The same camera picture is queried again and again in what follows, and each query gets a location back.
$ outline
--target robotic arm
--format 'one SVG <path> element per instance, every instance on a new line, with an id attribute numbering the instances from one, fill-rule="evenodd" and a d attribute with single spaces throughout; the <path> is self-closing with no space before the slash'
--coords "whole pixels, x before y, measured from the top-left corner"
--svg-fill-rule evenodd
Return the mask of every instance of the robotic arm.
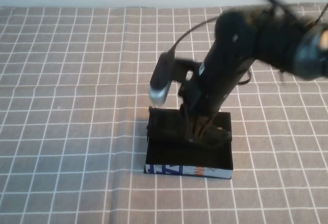
<path id="1" fill-rule="evenodd" d="M 297 18 L 279 0 L 268 0 L 267 9 L 228 10 L 186 32 L 168 51 L 160 55 L 150 80 L 149 97 L 162 106 L 172 82 L 180 83 L 178 96 L 183 103 L 181 119 L 186 125 L 179 132 L 184 141 L 207 145 L 210 138 L 231 136 L 213 127 L 221 105 L 248 73 L 256 59 L 281 72 L 305 80 L 328 77 L 328 24 Z M 280 7 L 284 14 L 276 15 Z M 210 21 L 215 23 L 215 41 L 203 62 L 175 57 L 177 44 L 191 31 Z M 188 71 L 192 77 L 187 80 Z M 162 130 L 169 134 L 167 127 Z"/>

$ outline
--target cable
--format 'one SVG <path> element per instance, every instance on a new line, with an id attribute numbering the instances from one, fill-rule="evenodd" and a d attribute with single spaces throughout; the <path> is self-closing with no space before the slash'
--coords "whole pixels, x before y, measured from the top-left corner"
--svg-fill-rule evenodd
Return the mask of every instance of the cable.
<path id="1" fill-rule="evenodd" d="M 183 40 L 184 37 L 186 37 L 188 34 L 190 34 L 192 31 L 194 31 L 195 29 L 207 24 L 207 23 L 210 23 L 212 21 L 215 21 L 219 18 L 219 16 L 216 16 L 216 17 L 212 17 L 210 19 L 207 19 L 206 21 L 203 21 L 199 24 L 197 24 L 196 26 L 192 27 L 191 29 L 189 29 L 187 32 L 185 32 L 176 42 L 175 44 L 171 47 L 171 49 L 169 50 L 169 52 L 175 52 L 175 48 L 177 47 L 177 45 L 181 42 L 181 40 Z"/>
<path id="2" fill-rule="evenodd" d="M 328 3 L 326 4 L 326 6 L 323 8 L 321 14 L 319 15 L 318 19 L 315 21 L 314 25 L 317 25 L 318 22 L 320 21 L 320 19 L 323 17 L 323 14 L 326 12 L 326 10 L 328 9 Z"/>

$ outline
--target white grid line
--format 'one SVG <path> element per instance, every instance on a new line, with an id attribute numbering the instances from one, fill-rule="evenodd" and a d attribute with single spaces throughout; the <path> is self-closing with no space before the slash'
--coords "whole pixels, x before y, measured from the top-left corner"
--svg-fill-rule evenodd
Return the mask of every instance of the white grid line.
<path id="1" fill-rule="evenodd" d="M 141 18 L 142 18 L 142 9 L 140 9 L 140 24 L 139 24 L 139 45 L 138 50 L 140 51 L 140 39 L 141 39 Z M 139 64 L 137 65 L 137 83 L 139 78 Z M 136 95 L 138 95 L 138 84 L 135 88 Z M 136 120 L 137 120 L 137 98 L 135 98 L 135 108 L 134 108 L 134 126 L 133 126 L 133 139 L 132 139 L 132 159 L 131 159 L 131 170 L 133 170 L 133 160 L 134 160 L 134 144 L 135 144 L 135 134 L 136 134 Z M 133 173 L 131 173 L 130 177 L 130 190 L 129 190 L 129 209 L 131 208 L 131 193 L 132 193 L 132 178 Z M 131 216 L 130 216 L 130 210 L 128 211 L 128 224 L 130 224 Z"/>
<path id="2" fill-rule="evenodd" d="M 26 15 L 25 15 L 25 18 L 24 18 L 24 23 L 25 23 L 25 21 L 26 21 L 27 14 L 28 14 L 28 9 L 27 9 L 27 11 L 26 11 Z M 14 92 L 12 93 L 12 96 L 11 96 L 11 99 L 10 99 L 10 102 L 9 102 L 9 106 L 8 106 L 8 107 L 11 106 L 12 101 L 13 101 L 13 98 L 14 98 Z M 6 118 L 7 118 L 8 113 L 9 113 L 9 110 L 7 109 L 6 115 L 5 115 L 4 120 L 3 120 L 3 124 L 2 124 L 2 126 L 1 126 L 1 128 L 0 128 L 0 134 L 1 134 L 2 130 L 3 130 L 3 128 L 4 128 L 3 125 L 4 125 L 4 123 L 5 123 L 5 120 L 6 120 Z M 16 148 L 16 150 L 15 150 L 15 155 L 17 155 L 17 152 L 18 152 L 18 146 L 19 146 L 19 142 L 18 142 L 17 148 Z M 13 169 L 13 167 L 14 167 L 14 161 L 15 161 L 15 160 L 13 159 L 12 162 L 11 162 L 11 166 L 10 166 L 9 173 L 11 173 L 11 171 L 12 171 L 12 169 Z M 5 191 L 5 189 L 7 188 L 8 182 L 9 182 L 9 177 L 7 177 L 7 180 L 6 180 L 6 183 L 5 183 L 5 186 L 4 186 L 4 191 Z M 1 199 L 0 199 L 0 206 L 2 205 L 2 201 L 3 201 L 3 199 L 4 199 L 4 195 L 1 196 Z"/>
<path id="3" fill-rule="evenodd" d="M 206 24 L 206 29 L 207 29 L 208 39 L 209 39 L 207 43 L 209 44 L 209 48 L 210 48 L 211 47 L 211 41 L 210 41 L 209 26 L 207 24 Z M 192 44 L 192 52 L 193 52 L 193 59 L 195 59 L 193 44 Z M 209 190 L 208 190 L 208 181 L 207 181 L 207 178 L 205 178 L 204 180 L 205 180 L 205 188 L 206 188 L 207 206 L 209 208 L 209 224 L 212 224 L 211 211 L 210 211 L 211 205 L 210 205 Z"/>
<path id="4" fill-rule="evenodd" d="M 108 21 L 109 21 L 109 17 L 110 17 L 110 10 L 108 11 Z M 103 59 L 104 59 L 104 54 L 101 55 L 101 63 L 103 63 Z M 119 73 L 120 71 L 118 71 L 118 74 L 117 74 L 117 80 L 116 80 L 116 90 L 117 90 L 117 84 L 118 84 L 118 78 L 119 78 Z M 114 112 L 113 112 L 113 118 L 112 118 L 112 121 L 114 122 L 115 121 L 115 111 L 116 111 L 116 96 L 115 96 L 115 100 L 114 100 Z M 109 182 L 109 171 L 110 171 L 110 165 L 111 165 L 111 155 L 113 154 L 112 153 L 112 145 L 113 145 L 113 135 L 114 135 L 114 126 L 112 125 L 112 132 L 111 132 L 111 135 L 112 135 L 112 138 L 111 138 L 111 144 L 110 144 L 110 147 L 109 147 L 109 159 L 108 159 L 108 166 L 107 166 L 107 178 L 106 178 L 106 189 L 108 189 L 108 182 Z M 103 209 L 103 214 L 102 214 L 102 222 L 105 223 L 105 210 L 106 210 L 106 199 L 107 199 L 107 192 L 105 194 L 105 198 L 104 198 L 104 209 Z"/>
<path id="5" fill-rule="evenodd" d="M 174 9 L 172 9 L 172 23 L 173 23 L 173 40 L 176 41 L 175 39 L 175 22 L 174 22 Z M 177 92 L 178 92 L 178 83 L 175 83 L 175 86 L 176 86 L 176 109 L 179 109 L 179 97 L 177 95 Z M 180 179 L 180 197 L 181 197 L 181 217 L 182 217 L 182 223 L 181 224 L 185 224 L 185 217 L 184 217 L 184 213 L 183 213 L 183 187 L 182 187 L 182 176 L 180 175 L 179 176 L 179 179 Z"/>
<path id="6" fill-rule="evenodd" d="M 240 101 L 239 96 L 238 96 L 238 101 L 239 101 L 239 105 L 240 105 L 241 117 L 243 119 L 242 105 L 241 105 L 241 101 Z M 243 127 L 244 127 L 244 131 L 245 131 L 245 135 L 246 135 L 248 149 L 249 149 L 249 151 L 252 151 L 251 150 L 251 146 L 250 146 L 250 141 L 249 141 L 249 138 L 248 138 L 248 132 L 247 132 L 245 121 L 243 121 Z M 252 168 L 254 169 L 255 166 L 254 166 L 254 160 L 253 160 L 252 154 L 250 154 L 250 156 L 251 156 Z M 264 221 L 264 224 L 267 224 L 267 221 L 265 219 L 265 213 L 264 213 L 264 208 L 263 208 L 261 193 L 260 193 L 260 190 L 259 190 L 259 184 L 258 184 L 258 180 L 257 180 L 257 175 L 256 175 L 256 172 L 255 171 L 254 171 L 254 177 L 255 177 L 255 183 L 256 183 L 256 187 L 257 187 L 258 198 L 259 198 L 259 201 L 260 201 L 260 206 L 261 206 L 263 221 Z"/>
<path id="7" fill-rule="evenodd" d="M 289 216 L 290 216 L 290 221 L 292 222 L 292 224 L 294 224 L 294 220 L 293 220 L 293 215 L 292 215 L 292 212 L 291 212 L 291 209 L 290 209 L 290 204 L 289 204 L 289 200 L 288 200 L 288 197 L 287 197 L 287 194 L 286 194 L 286 190 L 285 190 L 285 187 L 284 187 L 284 182 L 283 182 L 283 179 L 282 179 L 282 176 L 281 176 L 281 172 L 280 172 L 280 169 L 279 169 L 279 163 L 278 163 L 278 160 L 277 160 L 277 156 L 276 156 L 276 153 L 275 153 L 275 148 L 273 146 L 273 142 L 272 142 L 272 138 L 270 136 L 270 129 L 269 129 L 269 125 L 268 125 L 268 121 L 267 121 L 267 117 L 265 115 L 265 111 L 264 111 L 264 108 L 262 106 L 262 101 L 261 101 L 261 97 L 260 97 L 260 91 L 259 91 L 259 86 L 258 84 L 256 83 L 256 78 L 255 78 L 255 75 L 253 75 L 253 79 L 254 79 L 254 82 L 257 86 L 257 90 L 258 90 L 258 98 L 260 100 L 260 104 L 261 104 L 261 107 L 262 107 L 262 113 L 263 113 L 263 117 L 264 117 L 264 120 L 265 120 L 265 125 L 266 125 L 266 129 L 268 131 L 268 134 L 269 134 L 269 139 L 270 139 L 270 144 L 271 144 L 271 147 L 272 147 L 272 150 L 273 150 L 273 155 L 274 155 L 274 158 L 275 158 L 275 163 L 277 165 L 277 169 L 278 169 L 278 173 L 279 173 L 279 178 L 280 178 L 280 182 L 282 184 L 282 188 L 283 188 L 283 193 L 284 193 L 284 196 L 285 196 L 285 199 L 286 199 L 286 204 L 287 204 L 287 209 L 288 209 L 288 212 L 289 212 Z"/>
<path id="8" fill-rule="evenodd" d="M 295 208 L 291 208 L 291 210 L 313 210 L 314 208 L 311 207 L 295 207 Z M 328 207 L 318 207 L 318 210 L 328 210 Z M 155 212 L 155 210 L 151 210 L 151 209 L 123 209 L 123 208 L 116 208 L 116 209 L 112 209 L 112 210 L 106 210 L 105 213 L 111 213 L 111 212 L 115 212 L 115 211 L 134 211 L 134 212 Z M 229 209 L 229 208 L 213 208 L 210 209 L 211 211 L 234 211 L 235 209 Z M 237 211 L 259 211 L 260 209 L 257 208 L 238 208 Z M 263 208 L 264 211 L 269 211 L 269 210 L 285 210 L 285 208 Z M 182 211 L 181 209 L 161 209 L 161 210 L 157 210 L 158 212 L 180 212 Z M 184 209 L 184 211 L 207 211 L 207 209 Z M 90 210 L 90 211 L 79 211 L 79 213 L 102 213 L 102 210 Z M 49 214 L 49 212 L 29 212 L 27 214 Z M 76 214 L 76 211 L 54 211 L 52 212 L 52 214 Z M 21 215 L 20 212 L 15 212 L 15 213 L 0 213 L 1 215 Z"/>
<path id="9" fill-rule="evenodd" d="M 156 8 L 156 52 L 158 51 L 158 9 Z M 155 224 L 157 224 L 157 174 L 155 174 Z"/>
<path id="10" fill-rule="evenodd" d="M 74 21 L 76 21 L 76 18 L 77 18 L 77 9 L 75 10 Z M 61 73 L 62 73 L 62 71 L 63 71 L 63 67 L 64 67 L 64 63 L 62 63 L 62 65 L 61 65 L 61 69 L 60 69 L 60 72 L 61 72 Z M 53 100 L 52 100 L 51 107 L 53 106 L 54 101 L 55 101 L 56 90 L 57 90 L 57 89 L 54 90 L 54 96 L 53 96 Z M 49 122 L 50 115 L 51 115 L 51 112 L 49 112 L 49 114 L 48 114 L 47 122 Z M 69 131 L 69 125 L 68 125 L 68 127 L 67 127 L 67 131 L 66 131 L 66 139 L 65 139 L 65 141 L 64 141 L 63 152 L 62 152 L 62 155 L 61 155 L 61 158 L 60 158 L 60 162 L 59 162 L 58 174 L 57 174 L 56 183 L 55 183 L 55 191 L 57 190 L 58 181 L 59 181 L 59 173 L 60 173 L 60 170 L 61 170 L 61 168 L 62 168 L 62 163 L 63 163 L 63 158 L 64 158 L 64 157 L 63 157 L 63 154 L 64 154 L 64 152 L 65 152 L 65 147 L 66 147 L 66 141 L 67 141 L 67 134 L 68 134 L 68 131 Z M 50 214 L 49 214 L 49 217 L 48 217 L 48 223 L 50 223 L 50 220 L 51 220 L 51 213 L 52 213 L 52 209 L 53 209 L 54 201 L 55 201 L 55 193 L 53 194 L 53 196 L 52 196 L 52 200 L 51 200 Z"/>
<path id="11" fill-rule="evenodd" d="M 41 27 L 41 24 L 38 25 L 37 32 L 40 30 L 40 27 Z M 32 47 L 35 44 L 35 40 L 36 40 L 36 35 L 35 35 L 35 37 L 33 39 L 33 43 L 31 44 L 31 47 L 30 47 L 30 51 L 28 53 L 28 56 L 31 54 Z M 19 80 L 17 82 L 17 85 L 19 85 L 19 82 L 20 82 L 21 77 L 22 77 L 22 75 L 20 75 Z M 31 104 L 30 104 L 29 110 L 31 110 L 31 107 L 32 107 L 32 103 L 33 103 L 34 96 L 35 96 L 35 89 L 36 89 L 36 87 L 33 89 L 33 97 L 32 97 L 32 100 L 31 100 Z M 20 134 L 20 139 L 22 139 L 22 136 L 24 134 L 24 130 L 25 130 L 25 127 L 26 127 L 28 114 L 26 116 L 26 119 L 25 119 L 25 122 L 24 122 L 24 125 L 23 125 L 23 128 L 22 128 L 22 133 Z M 34 173 L 36 172 L 36 168 L 37 168 L 37 165 L 38 165 L 39 155 L 40 155 L 40 152 L 41 152 L 41 146 L 40 146 L 40 149 L 39 149 L 39 152 L 38 152 L 38 157 L 36 159 L 36 163 L 35 163 L 35 166 L 34 166 L 32 180 L 34 179 Z M 27 205 L 28 205 L 28 201 L 29 201 L 31 189 L 32 189 L 32 181 L 31 181 L 31 184 L 30 184 L 29 193 L 28 193 L 27 198 L 26 198 L 26 201 L 25 201 L 24 213 L 26 212 L 26 209 L 27 209 Z M 22 219 L 21 219 L 21 223 L 23 223 L 23 220 L 24 220 L 24 213 L 23 213 L 23 216 L 22 216 Z"/>
<path id="12" fill-rule="evenodd" d="M 311 189 L 328 189 L 328 187 L 310 187 Z M 244 190 L 244 191 L 254 191 L 257 188 L 253 187 L 236 187 L 234 188 L 235 190 Z M 287 190 L 308 190 L 308 187 L 260 187 L 259 190 L 283 190 L 283 189 L 287 189 Z M 142 192 L 142 191 L 179 191 L 180 188 L 127 188 L 127 187 L 119 187 L 119 188 L 113 188 L 113 189 L 94 189 L 94 190 L 82 190 L 82 192 L 114 192 L 114 191 L 119 191 L 119 190 L 131 190 L 131 191 L 135 191 L 135 192 Z M 184 188 L 184 191 L 206 191 L 206 189 L 204 188 Z M 208 188 L 208 190 L 210 191 L 231 191 L 232 188 Z M 79 193 L 80 190 L 76 190 L 76 191 L 72 191 L 72 190 L 61 190 L 61 191 L 32 191 L 32 194 L 42 194 L 42 193 Z M 28 194 L 28 192 L 6 192 L 4 193 L 5 195 L 14 195 L 14 194 L 21 194 L 21 195 L 26 195 Z"/>
<path id="13" fill-rule="evenodd" d="M 89 31 L 88 31 L 88 36 L 87 36 L 88 38 L 89 38 L 89 35 L 90 35 L 90 29 L 91 29 L 91 24 L 89 25 Z M 87 50 L 87 45 L 85 45 L 85 48 L 84 48 L 83 59 L 85 58 L 86 50 Z M 80 77 L 81 77 L 81 73 L 82 73 L 82 66 L 83 65 L 81 65 L 80 75 L 78 76 L 77 83 L 79 83 L 79 81 L 80 81 Z M 90 138 L 90 135 L 91 135 L 91 128 L 92 128 L 92 126 L 90 126 L 90 129 L 89 129 L 89 138 Z M 88 148 L 89 148 L 89 141 L 90 141 L 90 139 L 88 140 L 88 143 L 87 143 L 87 151 L 88 151 Z M 85 175 L 85 170 L 86 170 L 86 165 L 87 165 L 87 159 L 88 159 L 88 157 L 86 156 L 85 161 L 84 161 L 84 166 L 83 166 L 83 174 L 82 174 L 82 180 L 81 180 L 81 186 L 80 186 L 80 193 L 78 195 L 78 202 L 77 202 L 77 208 L 76 208 L 77 212 L 76 212 L 76 215 L 75 215 L 75 223 L 77 223 L 77 220 L 78 220 L 78 210 L 79 210 L 79 205 L 80 205 L 80 200 L 81 200 L 81 191 L 82 191 L 82 187 L 83 187 L 83 181 L 84 181 L 84 175 Z"/>
<path id="14" fill-rule="evenodd" d="M 277 85 L 277 87 L 278 87 L 278 93 L 279 93 L 280 101 L 281 101 L 281 103 L 283 103 L 282 98 L 281 98 L 281 93 L 280 93 L 280 87 L 279 87 L 279 85 L 278 85 L 277 83 L 276 83 L 276 85 Z M 296 144 L 296 141 L 295 141 L 295 138 L 294 138 L 293 130 L 292 130 L 292 127 L 291 127 L 290 121 L 288 120 L 288 116 L 287 116 L 287 113 L 286 113 L 285 107 L 283 106 L 282 108 L 283 108 L 283 111 L 284 111 L 285 117 L 286 117 L 286 119 L 287 119 L 288 128 L 289 128 L 289 130 L 290 130 L 290 132 L 291 132 L 292 139 L 293 139 L 293 143 L 294 143 L 295 148 L 296 148 L 296 151 L 297 151 L 297 156 L 298 156 L 298 159 L 299 159 L 299 162 L 300 162 L 300 165 L 301 165 L 302 171 L 303 171 L 303 176 L 304 176 L 304 178 L 305 178 L 306 185 L 309 187 L 309 193 L 310 193 L 310 197 L 311 197 L 311 202 L 312 202 L 312 204 L 313 204 L 313 206 L 314 206 L 314 210 L 315 210 L 315 213 L 316 213 L 316 218 L 317 218 L 318 223 L 320 223 L 320 218 L 319 218 L 319 215 L 318 215 L 318 212 L 317 212 L 317 209 L 316 209 L 316 205 L 315 205 L 315 202 L 314 202 L 314 198 L 313 198 L 312 192 L 311 192 L 311 190 L 310 190 L 310 184 L 309 184 L 308 178 L 307 178 L 306 173 L 305 173 L 305 169 L 304 169 L 304 166 L 303 166 L 303 162 L 302 162 L 301 157 L 300 157 L 300 154 L 299 154 L 299 152 L 298 152 L 298 147 L 297 147 L 297 144 Z"/>

